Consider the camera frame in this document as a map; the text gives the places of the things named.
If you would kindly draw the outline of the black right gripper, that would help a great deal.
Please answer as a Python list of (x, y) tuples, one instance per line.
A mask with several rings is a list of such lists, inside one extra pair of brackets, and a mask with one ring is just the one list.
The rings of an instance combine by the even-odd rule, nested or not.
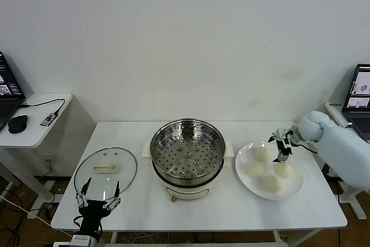
[(285, 163), (289, 156), (292, 155), (292, 146), (298, 146), (301, 142), (301, 136), (298, 132), (298, 127), (291, 127), (285, 135), (284, 140), (279, 140), (279, 134), (276, 132), (272, 133), (272, 136), (268, 139), (268, 143), (276, 141), (278, 155), (273, 160), (274, 163)]

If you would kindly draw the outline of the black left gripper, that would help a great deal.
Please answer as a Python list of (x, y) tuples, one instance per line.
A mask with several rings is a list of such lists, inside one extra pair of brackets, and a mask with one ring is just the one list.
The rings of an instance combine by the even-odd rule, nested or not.
[(117, 181), (113, 197), (107, 201), (87, 200), (86, 193), (90, 185), (92, 177), (82, 186), (82, 189), (76, 193), (76, 201), (79, 206), (80, 224), (79, 235), (101, 235), (102, 219), (108, 217), (114, 209), (121, 204), (120, 197), (120, 182)]

